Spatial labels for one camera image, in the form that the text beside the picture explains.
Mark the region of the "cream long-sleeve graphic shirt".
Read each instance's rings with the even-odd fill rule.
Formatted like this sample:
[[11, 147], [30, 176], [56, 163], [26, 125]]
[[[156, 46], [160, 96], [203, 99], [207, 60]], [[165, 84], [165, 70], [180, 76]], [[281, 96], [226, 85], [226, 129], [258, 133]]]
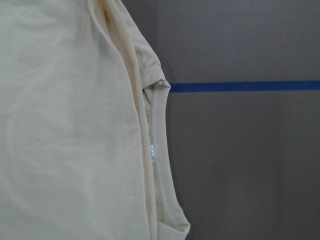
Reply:
[[1, 1], [1, 239], [184, 240], [170, 89], [120, 0]]

